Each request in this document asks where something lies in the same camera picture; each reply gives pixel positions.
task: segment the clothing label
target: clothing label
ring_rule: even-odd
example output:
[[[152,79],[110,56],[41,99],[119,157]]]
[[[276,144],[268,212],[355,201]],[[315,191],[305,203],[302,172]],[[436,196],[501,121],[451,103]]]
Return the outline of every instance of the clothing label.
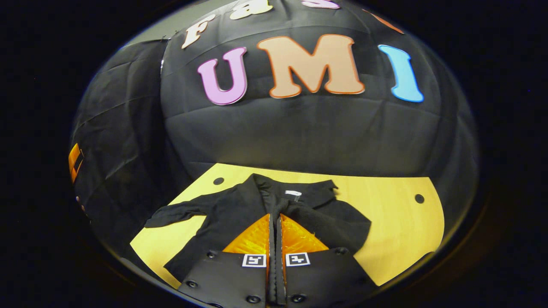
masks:
[[[294,191],[294,190],[286,190],[286,194],[295,196],[295,201],[298,201],[299,197],[302,195],[302,192]]]

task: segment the screw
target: screw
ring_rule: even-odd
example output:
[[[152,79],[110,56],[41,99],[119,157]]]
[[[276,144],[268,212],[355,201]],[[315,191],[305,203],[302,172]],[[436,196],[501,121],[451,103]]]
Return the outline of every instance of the screw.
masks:
[[[336,254],[345,254],[348,252],[348,249],[346,247],[339,247],[335,249]]]
[[[294,303],[301,303],[301,302],[305,301],[305,299],[306,299],[306,296],[304,296],[302,294],[293,295],[291,297],[291,301],[294,302]]]
[[[256,303],[260,303],[261,299],[258,296],[250,295],[246,298],[246,301],[248,303],[256,304]]]

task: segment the shirt collar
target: shirt collar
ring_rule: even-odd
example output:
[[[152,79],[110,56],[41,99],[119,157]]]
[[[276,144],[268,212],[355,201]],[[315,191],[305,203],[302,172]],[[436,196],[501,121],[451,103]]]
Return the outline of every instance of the shirt collar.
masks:
[[[261,190],[274,193],[279,198],[285,198],[290,201],[294,201],[296,196],[287,194],[286,191],[297,191],[301,193],[298,203],[311,208],[319,207],[335,198],[333,189],[338,189],[332,180],[311,184],[284,183],[274,181],[256,173],[250,175],[245,182],[238,186],[238,191],[240,191],[242,198],[248,204],[262,204]]]

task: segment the orange tag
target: orange tag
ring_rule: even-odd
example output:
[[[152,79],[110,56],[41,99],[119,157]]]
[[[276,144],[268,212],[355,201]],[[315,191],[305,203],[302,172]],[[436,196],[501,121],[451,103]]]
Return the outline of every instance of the orange tag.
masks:
[[[366,11],[366,10],[364,10],[364,9],[362,9],[362,10],[363,10],[364,12],[367,12],[367,13],[373,15],[373,17],[377,18],[378,21],[382,22],[385,26],[389,27],[390,29],[392,29],[392,30],[394,30],[394,31],[397,31],[397,32],[399,32],[399,33],[401,33],[401,34],[404,34],[402,30],[400,30],[400,29],[398,29],[398,28],[392,26],[392,24],[389,23],[388,21],[386,21],[386,20],[384,20],[384,19],[378,17],[377,15],[375,15],[375,14],[373,14],[373,13],[371,13],[371,12],[368,12],[368,11]]]
[[[80,166],[83,161],[84,153],[80,150],[78,144],[75,144],[68,155],[68,169],[70,171],[73,184],[76,181],[76,176],[78,175],[78,171],[80,170]]]

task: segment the letter m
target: letter m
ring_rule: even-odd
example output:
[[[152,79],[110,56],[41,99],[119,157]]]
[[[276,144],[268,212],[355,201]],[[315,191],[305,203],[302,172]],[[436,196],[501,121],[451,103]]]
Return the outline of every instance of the letter m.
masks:
[[[293,82],[291,71],[301,79],[307,89],[318,92],[326,69],[329,81],[326,90],[336,94],[359,94],[365,86],[358,79],[356,63],[352,55],[352,38],[344,35],[326,34],[318,39],[313,54],[287,36],[265,39],[257,48],[268,53],[274,87],[273,98],[289,98],[301,93],[301,87]]]

